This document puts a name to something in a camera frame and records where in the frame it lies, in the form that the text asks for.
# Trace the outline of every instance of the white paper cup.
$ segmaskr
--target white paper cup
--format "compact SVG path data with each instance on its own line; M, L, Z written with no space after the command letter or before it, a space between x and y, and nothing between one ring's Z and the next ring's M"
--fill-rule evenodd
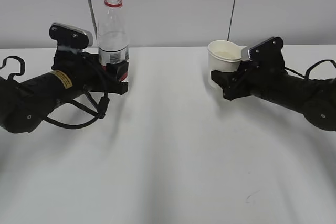
M211 80L211 71L218 70L221 72L237 71L241 61L241 48L226 40L212 41L208 45L209 54L209 83L216 89L221 89L213 80Z

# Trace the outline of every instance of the black wire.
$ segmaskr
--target black wire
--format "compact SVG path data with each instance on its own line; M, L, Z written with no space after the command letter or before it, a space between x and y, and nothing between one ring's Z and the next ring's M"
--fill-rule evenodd
M292 69L287 68L287 67L285 67L285 69L288 70L288 71L290 71L290 72L292 72L292 73L294 73L294 74L296 74L296 75L298 75L299 77L305 79L304 75L300 74L299 72L296 72L295 70L292 70Z
M106 81L103 77L103 75L101 74L104 70L100 68L100 66L97 67L96 63L89 60L89 58L85 58L86 62L94 69L94 71L97 73L99 79L102 82L103 85L103 89L104 89L104 97L108 97L108 92L107 92L107 84ZM94 116L93 119L91 119L90 121L83 123L83 124L77 124L77 125L71 125L71 124L66 124L66 123L61 123L59 121L56 121L52 118L49 118L47 116L43 116L43 115L39 115L39 113L35 113L37 116L39 116L40 118L42 118L44 121L51 123L55 126L61 127L61 128L65 128L65 129L69 129L69 130L78 130L78 129L82 129L84 127L90 126L91 124L93 124L95 121L97 121L99 119L98 115Z
M91 66L94 69L94 71L97 73L99 79L101 80L102 86L103 86L103 89L104 89L104 97L108 97L108 88L107 88L106 80L105 80L105 78L103 77L103 74L102 74L102 72L105 72L105 71L103 69L101 69L100 66L97 66L95 62L89 60L89 58L85 58L85 60L88 63L88 65ZM97 112L97 115L95 115L93 119L89 120L86 123L71 125L71 124L61 123L61 122L56 121L52 118L44 116L39 111L36 111L35 109L30 108L26 103L22 102L20 99L17 99L16 103L19 106L21 106L21 107L27 109L28 111L30 111L32 114L35 114L36 116L38 116L42 120L44 120L44 121L46 121L46 122L48 122L52 125L55 125L55 126L58 126L58 127L61 127L61 128L65 128L65 129L69 129L69 130L78 130L78 129L85 128L87 126L90 126L91 124L93 124L95 121L97 121L99 119L98 113L100 111Z
M235 11L235 5L236 5L236 0L233 0L232 12L231 12L231 18L230 18L230 25L229 25L229 31L227 33L227 41L229 41L229 39L230 39L231 25L232 25L233 13Z
M315 63L313 66L311 66L310 68L307 69L306 71L306 75L305 75L305 79L309 79L309 75L312 72L312 70L317 67L318 65L324 63L324 62L331 62L333 64L333 66L336 68L336 62L334 60L321 60L317 63Z

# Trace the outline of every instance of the cup rim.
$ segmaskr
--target cup rim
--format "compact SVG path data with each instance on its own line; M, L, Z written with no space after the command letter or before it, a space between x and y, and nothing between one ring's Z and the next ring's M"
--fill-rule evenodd
M222 61L227 61L227 62L237 62L237 61L241 61L241 60L242 60L242 59L241 59L241 58L242 58L241 56L240 56L239 59L232 60L232 59L226 59L226 58L224 58L224 57L221 57L221 56L218 56L218 55L214 54L212 51L210 51L209 47L210 47L210 45L211 45L212 43L215 43L215 42L225 42L225 43L231 44L231 45L233 45L233 46L236 46L236 47L238 47L238 48L241 50L240 46L238 46L237 44L235 44L235 43L233 43L233 42L231 42L231 41L227 41L227 40L214 40L214 41L211 41L211 42L209 43L208 47L207 47L209 54L211 54L214 58L216 58L216 59L218 59L218 60L222 60Z

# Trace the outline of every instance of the black cable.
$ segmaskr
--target black cable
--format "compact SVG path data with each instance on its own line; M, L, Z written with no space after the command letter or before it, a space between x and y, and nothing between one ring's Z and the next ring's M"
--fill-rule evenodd
M97 73L99 79L102 82L103 85L103 89L104 89L104 97L108 97L108 92L107 92L107 84L106 81L103 77L103 75L101 74L101 70L104 71L103 69L100 68L100 66L97 67L95 62L90 61L88 58L84 58L86 60L86 62L94 69L94 71ZM39 113L36 113L35 111L32 111L33 113L35 113L37 116L39 116L41 119L43 119L44 121L51 123L55 126L61 127L61 128L65 128L65 129L69 129L69 130L78 130L78 129L82 129L84 127L90 126L91 124L93 124L95 121L97 121L99 119L98 115L95 115L93 119L91 119L90 121L83 123L83 124L77 124L77 125L71 125L71 124L65 124L65 123L61 123L59 121L56 121L52 118L49 118L47 116L43 116L43 115L39 115Z
M306 75L305 75L305 79L309 79L310 73L312 72L312 70L317 67L318 65L324 63L324 62L331 62L333 64L333 66L336 68L336 62L334 60L321 60L317 63L315 63L313 66L311 66L310 68L307 69L306 71Z
M231 12L231 18L230 18L230 25L229 25L229 31L227 33L227 41L229 41L229 39L230 39L231 25L232 25L233 13L235 11L235 5L236 5L236 0L233 0L232 12Z
M12 80L14 76L21 76L24 74L25 72L25 62L22 58L18 57L18 56L9 56L7 58L5 58L3 60L3 65L0 67L0 69L4 68L6 66L6 63L7 63L7 59L9 58L13 58L13 59L16 59L17 61L20 62L20 73L12 73L9 75L8 79L9 80ZM107 88L107 84L106 84L106 80L102 74L102 72L105 73L105 71L100 67L100 66L97 66L96 62L94 61L91 61L89 60L89 58L84 58L85 62L88 63L89 66L91 66L93 68L93 70L97 73L99 79L101 80L102 82L102 86L103 86L103 89L104 89L104 98L108 99L108 88ZM36 116L38 116L39 118L41 118L42 120L52 124L52 125L55 125L55 126L58 126L58 127L61 127L61 128L65 128L65 129L70 129L70 130L77 130L77 129L82 129L84 127L87 127L87 126L90 126L91 124L93 124L95 121L97 121L99 119L99 113L103 112L105 113L106 109L107 109L107 106L108 106L108 103L106 103L106 108L102 108L102 107L98 107L98 111L96 114L94 114L95 112L91 109L89 109L88 107L85 107L83 104L80 104L78 102L74 102L74 100L72 100L71 102L69 101L68 103L71 103L72 105L84 110L85 112L91 114L91 115L94 115L94 118L89 120L88 122L86 123L83 123L83 124L77 124L77 125L70 125L70 124L65 124L65 123L61 123L59 121L56 121L52 118L49 118L47 116L44 116L43 114L41 114L39 111L36 111L35 109L33 108L30 108L26 103L22 102L19 98L18 99L14 99L15 103L22 107L22 108L25 108L27 109L28 111L30 111L32 114L35 114Z
M302 75L302 74L300 74L299 72L296 72L295 70L292 70L292 69L290 69L290 68L287 68L287 67L285 67L285 69L286 69L287 71L290 71L290 72L292 72L292 73L294 73L294 74L298 75L299 77L301 77L301 78L304 78L304 79L305 79L305 76L304 76L304 75Z

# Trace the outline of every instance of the white wall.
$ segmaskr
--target white wall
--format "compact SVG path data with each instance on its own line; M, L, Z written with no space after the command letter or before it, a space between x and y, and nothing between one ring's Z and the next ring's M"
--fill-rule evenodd
M0 48L55 47L52 22L92 30L87 0L0 0Z
M336 44L335 0L237 0L232 40L247 45L268 36L285 44Z
M102 0L92 0L98 16ZM226 39L233 0L124 0L133 46L203 46ZM52 22L93 31L87 0L0 0L0 48L54 47ZM237 0L232 40L273 35L287 44L334 44L334 0Z

